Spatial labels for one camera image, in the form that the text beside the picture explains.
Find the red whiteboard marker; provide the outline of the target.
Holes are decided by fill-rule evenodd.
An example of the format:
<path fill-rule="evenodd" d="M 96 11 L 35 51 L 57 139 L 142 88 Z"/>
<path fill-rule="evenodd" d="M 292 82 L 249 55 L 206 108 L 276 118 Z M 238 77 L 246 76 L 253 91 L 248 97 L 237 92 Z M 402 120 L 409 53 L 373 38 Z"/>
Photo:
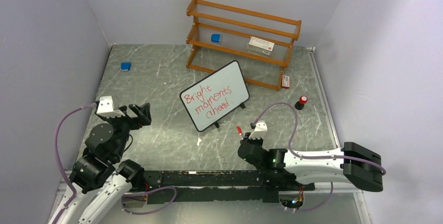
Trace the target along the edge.
<path fill-rule="evenodd" d="M 240 126 L 236 126 L 237 132 L 241 138 L 243 138 L 242 130 Z"/>

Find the whiteboard with black frame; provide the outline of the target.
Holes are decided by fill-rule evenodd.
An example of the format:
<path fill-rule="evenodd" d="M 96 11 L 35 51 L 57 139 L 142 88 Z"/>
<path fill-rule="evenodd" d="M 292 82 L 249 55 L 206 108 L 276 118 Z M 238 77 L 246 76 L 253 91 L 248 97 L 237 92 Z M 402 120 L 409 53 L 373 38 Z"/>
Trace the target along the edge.
<path fill-rule="evenodd" d="M 218 121 L 249 100 L 246 81 L 238 61 L 231 61 L 179 93 L 198 132 L 218 126 Z"/>

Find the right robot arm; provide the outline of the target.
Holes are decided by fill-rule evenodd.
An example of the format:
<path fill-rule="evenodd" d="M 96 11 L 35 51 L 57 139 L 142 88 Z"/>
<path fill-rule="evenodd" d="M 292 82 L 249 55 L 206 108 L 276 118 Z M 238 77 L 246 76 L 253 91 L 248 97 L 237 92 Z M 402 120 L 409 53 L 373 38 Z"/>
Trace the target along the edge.
<path fill-rule="evenodd" d="M 327 151 L 266 150 L 263 139 L 240 141 L 238 156 L 264 172 L 265 184 L 281 190 L 296 190 L 320 182 L 350 183 L 356 188 L 383 191 L 381 156 L 357 143 Z"/>

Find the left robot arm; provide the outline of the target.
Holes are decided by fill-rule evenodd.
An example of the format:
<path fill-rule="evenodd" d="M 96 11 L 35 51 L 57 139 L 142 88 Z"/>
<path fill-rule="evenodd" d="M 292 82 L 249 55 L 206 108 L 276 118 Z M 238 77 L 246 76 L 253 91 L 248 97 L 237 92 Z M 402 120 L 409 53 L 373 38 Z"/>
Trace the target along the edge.
<path fill-rule="evenodd" d="M 104 122 L 91 130 L 82 156 L 66 174 L 57 142 L 61 125 L 72 114 L 89 108 L 96 108 L 96 116 Z M 143 167 L 122 157 L 130 132 L 149 125 L 150 103 L 117 108 L 110 97 L 65 114 L 54 132 L 54 152 L 67 189 L 49 223 L 99 223 L 125 193 L 143 188 Z"/>

